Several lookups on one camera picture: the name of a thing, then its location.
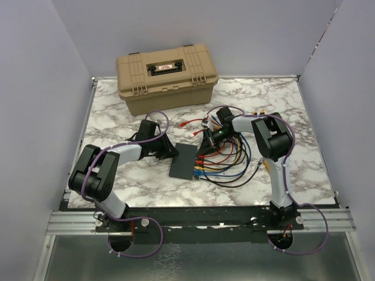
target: marble surface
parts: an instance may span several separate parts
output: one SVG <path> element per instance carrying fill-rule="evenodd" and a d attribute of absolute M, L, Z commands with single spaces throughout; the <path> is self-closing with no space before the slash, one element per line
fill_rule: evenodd
<path fill-rule="evenodd" d="M 200 129 L 200 122 L 192 122 L 183 128 L 179 124 L 202 118 L 205 112 L 218 105 L 234 105 L 248 113 L 262 109 L 266 113 L 279 112 L 296 133 L 296 146 L 290 161 L 292 195 L 299 203 L 335 203 L 294 78 L 220 79 L 214 88 L 211 103 L 164 111 L 171 120 L 168 132 L 171 142 L 199 146 L 202 134 L 193 138 L 190 134 Z M 138 130 L 144 118 L 145 115 L 130 115 L 125 102 L 118 98 L 116 80 L 100 80 L 83 146 L 92 143 L 106 147 L 123 142 Z M 163 116 L 153 114 L 151 119 L 163 121 Z M 251 146 L 253 156 L 250 170 L 253 171 L 261 155 L 254 136 L 250 133 L 245 133 L 244 136 Z M 127 163 L 117 170 L 114 190 L 130 207 L 263 205 L 268 204 L 271 199 L 270 177 L 263 165 L 249 183 L 237 189 L 219 187 L 203 180 L 170 178 L 170 165 L 171 159 L 156 160 L 154 157 Z M 239 165 L 228 174 L 238 173 L 242 168 Z M 248 172 L 243 180 L 251 174 L 252 172 Z M 92 205 L 72 191 L 69 208 L 85 207 Z"/>

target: white wall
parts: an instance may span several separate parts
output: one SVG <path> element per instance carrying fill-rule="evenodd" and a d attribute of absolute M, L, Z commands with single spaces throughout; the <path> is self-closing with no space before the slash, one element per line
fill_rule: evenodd
<path fill-rule="evenodd" d="M 335 0 L 52 2 L 92 76 L 115 76 L 118 56 L 192 43 L 221 75 L 302 74 L 335 11 Z"/>
<path fill-rule="evenodd" d="M 375 2 L 344 0 L 301 77 L 339 200 L 349 206 L 375 279 Z"/>
<path fill-rule="evenodd" d="M 0 3 L 0 279 L 32 280 L 91 78 L 49 0 Z"/>

